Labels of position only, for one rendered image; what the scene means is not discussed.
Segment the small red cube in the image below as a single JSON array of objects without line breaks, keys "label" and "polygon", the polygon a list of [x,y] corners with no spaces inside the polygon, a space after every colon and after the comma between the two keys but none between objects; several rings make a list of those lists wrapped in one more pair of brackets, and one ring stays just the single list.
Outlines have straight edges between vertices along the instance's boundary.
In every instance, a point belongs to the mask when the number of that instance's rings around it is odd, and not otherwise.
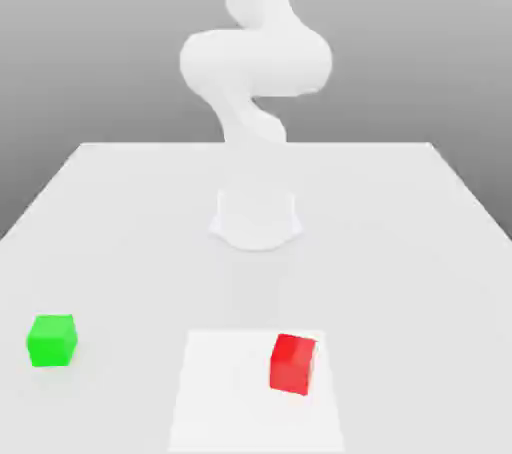
[{"label": "small red cube", "polygon": [[307,396],[317,341],[280,333],[269,366],[269,386],[274,390]]}]

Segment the small green cube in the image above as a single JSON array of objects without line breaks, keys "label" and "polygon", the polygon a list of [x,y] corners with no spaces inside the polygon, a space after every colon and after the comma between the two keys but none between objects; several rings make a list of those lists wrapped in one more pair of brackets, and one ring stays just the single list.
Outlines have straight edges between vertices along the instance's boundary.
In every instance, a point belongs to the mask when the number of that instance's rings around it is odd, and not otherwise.
[{"label": "small green cube", "polygon": [[78,334],[72,314],[37,315],[26,339],[33,367],[68,366],[77,344]]}]

